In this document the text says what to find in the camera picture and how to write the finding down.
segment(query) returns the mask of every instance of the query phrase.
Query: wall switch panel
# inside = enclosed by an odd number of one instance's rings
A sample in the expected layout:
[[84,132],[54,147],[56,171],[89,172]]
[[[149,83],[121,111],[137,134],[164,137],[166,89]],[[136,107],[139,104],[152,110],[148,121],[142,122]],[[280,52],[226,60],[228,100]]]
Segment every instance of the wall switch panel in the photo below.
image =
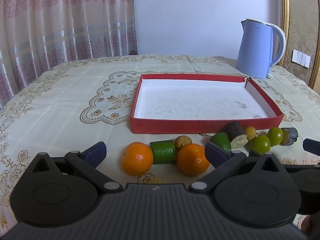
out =
[[307,68],[308,68],[309,65],[310,65],[310,59],[311,59],[311,57],[307,55],[306,63],[304,64],[304,66],[307,67]]
[[293,50],[293,52],[292,52],[292,62],[295,62],[295,63],[297,63],[297,58],[298,58],[298,51],[297,50]]
[[300,65],[304,66],[306,64],[306,60],[307,60],[307,55],[306,54],[302,54]]
[[310,56],[294,49],[291,61],[308,68],[310,65]]
[[298,56],[297,56],[297,63],[301,64],[301,60],[302,60],[302,52],[298,51]]

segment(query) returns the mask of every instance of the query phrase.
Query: wallpaper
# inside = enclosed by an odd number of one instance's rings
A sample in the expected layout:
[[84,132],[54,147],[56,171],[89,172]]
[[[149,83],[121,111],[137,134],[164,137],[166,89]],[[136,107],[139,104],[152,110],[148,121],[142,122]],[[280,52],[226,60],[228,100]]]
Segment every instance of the wallpaper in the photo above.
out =
[[[290,0],[288,46],[283,67],[307,84],[309,83],[315,61],[318,26],[318,0]],[[309,68],[291,61],[294,49],[311,56]]]
[[315,83],[313,90],[316,91],[320,95],[320,72],[318,72],[316,83]]

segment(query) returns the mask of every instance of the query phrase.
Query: mandarin orange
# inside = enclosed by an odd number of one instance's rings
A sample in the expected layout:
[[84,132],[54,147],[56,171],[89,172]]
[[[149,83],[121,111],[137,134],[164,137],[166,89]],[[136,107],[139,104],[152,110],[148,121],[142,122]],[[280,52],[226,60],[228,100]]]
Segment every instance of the mandarin orange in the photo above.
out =
[[153,154],[149,146],[140,142],[130,143],[122,152],[120,163],[131,176],[141,176],[150,170]]
[[210,163],[204,156],[204,147],[192,143],[183,146],[178,152],[177,165],[184,174],[195,176],[205,172]]

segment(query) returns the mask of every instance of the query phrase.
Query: curtain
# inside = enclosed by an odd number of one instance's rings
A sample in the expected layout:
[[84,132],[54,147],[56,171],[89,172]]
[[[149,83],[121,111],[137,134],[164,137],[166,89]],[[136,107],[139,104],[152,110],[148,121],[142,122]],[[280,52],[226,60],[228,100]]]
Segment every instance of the curtain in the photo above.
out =
[[0,0],[0,108],[62,62],[135,54],[133,0]]

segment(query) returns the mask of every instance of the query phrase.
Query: kettle spout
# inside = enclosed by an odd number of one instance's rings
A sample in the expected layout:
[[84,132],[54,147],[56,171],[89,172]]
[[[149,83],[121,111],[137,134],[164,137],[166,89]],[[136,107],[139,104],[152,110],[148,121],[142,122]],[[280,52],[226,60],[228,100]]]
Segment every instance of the kettle spout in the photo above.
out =
[[244,27],[245,27],[245,22],[246,22],[246,20],[241,22],[243,30],[244,30]]

